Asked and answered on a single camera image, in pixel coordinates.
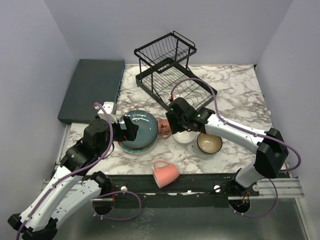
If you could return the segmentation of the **printed salmon coffee mug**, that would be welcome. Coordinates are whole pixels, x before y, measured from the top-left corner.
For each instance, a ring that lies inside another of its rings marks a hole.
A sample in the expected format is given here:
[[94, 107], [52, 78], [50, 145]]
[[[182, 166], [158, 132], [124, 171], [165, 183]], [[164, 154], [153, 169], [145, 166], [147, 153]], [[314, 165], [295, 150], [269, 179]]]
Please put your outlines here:
[[167, 119], [164, 119], [164, 118], [163, 119], [158, 119], [157, 120], [157, 125], [158, 125], [158, 134], [160, 134], [160, 136], [163, 139], [169, 138], [170, 135], [172, 134], [169, 121]]

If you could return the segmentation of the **white bowl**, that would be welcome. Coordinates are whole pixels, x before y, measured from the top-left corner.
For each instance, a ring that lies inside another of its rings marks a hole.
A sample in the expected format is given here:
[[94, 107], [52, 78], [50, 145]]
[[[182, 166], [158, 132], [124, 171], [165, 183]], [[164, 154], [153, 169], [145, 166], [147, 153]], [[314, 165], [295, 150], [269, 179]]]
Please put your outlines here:
[[[182, 98], [185, 100], [182, 103], [182, 108], [184, 112], [188, 112], [190, 110], [191, 105], [187, 102], [186, 98]], [[176, 142], [178, 142], [181, 145], [188, 145], [190, 144], [196, 137], [196, 133], [194, 131], [183, 131], [183, 132], [178, 132], [176, 134], [172, 134], [173, 138]]]

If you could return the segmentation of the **black wire dish rack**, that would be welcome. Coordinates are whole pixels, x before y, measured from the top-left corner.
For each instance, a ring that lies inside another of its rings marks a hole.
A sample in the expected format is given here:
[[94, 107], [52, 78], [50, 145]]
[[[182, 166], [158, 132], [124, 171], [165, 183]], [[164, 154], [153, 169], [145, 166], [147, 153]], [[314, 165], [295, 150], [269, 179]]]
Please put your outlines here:
[[137, 86], [168, 111], [172, 88], [184, 79], [197, 77], [189, 68], [189, 59], [196, 52], [196, 44], [177, 31], [136, 48]]

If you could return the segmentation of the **plain pink mug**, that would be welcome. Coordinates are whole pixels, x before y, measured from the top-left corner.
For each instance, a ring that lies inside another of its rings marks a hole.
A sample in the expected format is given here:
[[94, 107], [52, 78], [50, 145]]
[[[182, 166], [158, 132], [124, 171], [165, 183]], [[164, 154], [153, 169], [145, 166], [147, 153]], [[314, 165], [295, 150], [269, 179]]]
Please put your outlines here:
[[153, 167], [152, 175], [160, 189], [173, 183], [180, 176], [178, 168], [172, 163], [157, 160], [154, 162]]

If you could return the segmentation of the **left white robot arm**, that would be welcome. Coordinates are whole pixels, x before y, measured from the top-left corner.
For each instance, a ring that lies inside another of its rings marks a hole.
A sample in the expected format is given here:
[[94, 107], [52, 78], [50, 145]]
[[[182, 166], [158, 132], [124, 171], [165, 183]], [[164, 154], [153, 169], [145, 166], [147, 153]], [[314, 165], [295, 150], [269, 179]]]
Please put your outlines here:
[[87, 172], [107, 156], [114, 142], [134, 141], [139, 126], [124, 117], [118, 121], [96, 118], [83, 137], [70, 147], [45, 189], [22, 213], [12, 214], [8, 223], [17, 231], [16, 239], [51, 240], [69, 216], [96, 197], [113, 194], [109, 177], [103, 172]]

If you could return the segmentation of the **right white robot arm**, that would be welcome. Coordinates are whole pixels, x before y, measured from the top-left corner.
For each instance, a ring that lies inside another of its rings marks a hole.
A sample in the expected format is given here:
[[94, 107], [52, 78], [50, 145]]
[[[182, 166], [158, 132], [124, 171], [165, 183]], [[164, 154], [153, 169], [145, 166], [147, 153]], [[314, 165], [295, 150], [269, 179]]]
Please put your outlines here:
[[243, 195], [253, 183], [263, 178], [277, 178], [289, 155], [279, 130], [273, 127], [268, 131], [250, 128], [205, 107], [195, 110], [182, 97], [169, 104], [165, 115], [174, 134], [189, 131], [214, 135], [255, 154], [255, 160], [240, 168], [228, 185], [236, 196]]

